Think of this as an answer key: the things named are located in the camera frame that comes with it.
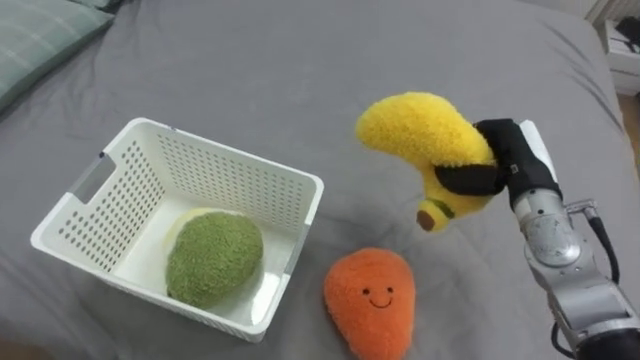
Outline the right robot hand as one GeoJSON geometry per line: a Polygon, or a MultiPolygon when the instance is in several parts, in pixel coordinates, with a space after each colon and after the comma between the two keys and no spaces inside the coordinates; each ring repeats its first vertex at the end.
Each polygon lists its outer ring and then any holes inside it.
{"type": "Polygon", "coordinates": [[[487,119],[474,127],[488,142],[496,165],[436,166],[438,181],[458,195],[489,196],[508,188],[510,205],[523,194],[545,189],[563,197],[549,168],[535,155],[513,119],[487,119]]]}

